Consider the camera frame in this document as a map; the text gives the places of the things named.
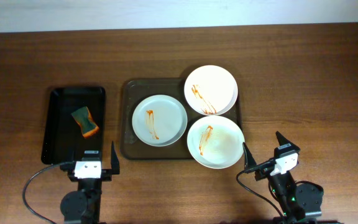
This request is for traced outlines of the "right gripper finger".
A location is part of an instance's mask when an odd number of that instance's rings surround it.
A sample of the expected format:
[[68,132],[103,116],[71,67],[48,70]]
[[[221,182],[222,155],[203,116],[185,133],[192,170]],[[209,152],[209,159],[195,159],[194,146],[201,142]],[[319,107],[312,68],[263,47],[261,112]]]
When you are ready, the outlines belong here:
[[288,149],[288,150],[300,151],[300,148],[296,144],[289,141],[279,131],[276,131],[275,135],[276,135],[277,141],[279,143],[278,150]]
[[249,169],[252,169],[257,165],[255,159],[253,158],[252,153],[250,152],[247,144],[245,142],[242,143],[243,150],[244,150],[244,171],[248,172]]

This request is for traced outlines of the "white plate bottom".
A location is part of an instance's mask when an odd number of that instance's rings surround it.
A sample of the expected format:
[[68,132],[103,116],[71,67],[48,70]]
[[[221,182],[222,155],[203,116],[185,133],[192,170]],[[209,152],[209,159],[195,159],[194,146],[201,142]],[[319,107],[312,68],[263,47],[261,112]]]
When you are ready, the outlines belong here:
[[211,169],[234,165],[244,154],[244,134],[232,120],[205,116],[191,125],[186,143],[191,156]]

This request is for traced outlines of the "white plate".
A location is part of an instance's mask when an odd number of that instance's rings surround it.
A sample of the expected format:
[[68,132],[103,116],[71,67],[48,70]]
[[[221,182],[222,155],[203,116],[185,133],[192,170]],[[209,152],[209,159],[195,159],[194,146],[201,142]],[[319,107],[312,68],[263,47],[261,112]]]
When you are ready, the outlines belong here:
[[204,65],[193,70],[185,80],[186,102],[202,115],[221,115],[236,103],[237,82],[225,68]]
[[191,156],[211,169],[234,165],[244,154],[244,134],[232,120],[205,116],[191,125],[186,143]]
[[184,106],[168,95],[145,98],[132,114],[135,135],[149,146],[164,147],[177,142],[183,136],[187,124]]

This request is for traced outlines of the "green orange sponge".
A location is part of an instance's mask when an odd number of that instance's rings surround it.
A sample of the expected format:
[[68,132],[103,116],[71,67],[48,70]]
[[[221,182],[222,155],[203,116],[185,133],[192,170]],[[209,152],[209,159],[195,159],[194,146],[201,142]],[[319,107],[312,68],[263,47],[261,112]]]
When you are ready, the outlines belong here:
[[71,116],[80,127],[81,135],[85,139],[95,135],[99,131],[99,126],[94,122],[87,106],[72,112]]

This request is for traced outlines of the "white plate top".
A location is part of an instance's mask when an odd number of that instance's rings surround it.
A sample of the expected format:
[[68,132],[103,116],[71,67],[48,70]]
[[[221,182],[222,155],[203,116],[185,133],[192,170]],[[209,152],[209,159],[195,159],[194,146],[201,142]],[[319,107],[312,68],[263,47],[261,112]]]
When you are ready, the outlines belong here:
[[185,80],[186,102],[202,115],[221,115],[236,103],[237,82],[225,68],[204,65],[193,70]]

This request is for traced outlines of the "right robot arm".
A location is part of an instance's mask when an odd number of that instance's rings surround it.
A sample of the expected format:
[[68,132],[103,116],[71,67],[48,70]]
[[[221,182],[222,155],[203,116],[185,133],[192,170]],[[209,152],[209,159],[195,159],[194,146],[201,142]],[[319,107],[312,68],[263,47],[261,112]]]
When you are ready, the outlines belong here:
[[281,133],[275,133],[279,146],[269,160],[257,164],[246,143],[242,144],[245,163],[242,174],[255,174],[255,180],[268,180],[268,190],[279,206],[266,197],[241,184],[250,193],[268,202],[278,212],[274,223],[317,223],[322,215],[324,189],[309,181],[295,181],[290,171],[298,165],[300,148]]

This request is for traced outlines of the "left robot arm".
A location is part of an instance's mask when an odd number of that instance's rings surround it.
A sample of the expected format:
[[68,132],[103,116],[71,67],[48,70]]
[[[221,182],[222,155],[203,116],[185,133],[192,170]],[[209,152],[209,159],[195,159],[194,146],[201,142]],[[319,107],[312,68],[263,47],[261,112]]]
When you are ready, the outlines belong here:
[[102,183],[120,174],[119,159],[111,143],[111,168],[102,169],[98,179],[77,179],[78,190],[67,193],[60,204],[64,224],[100,224]]

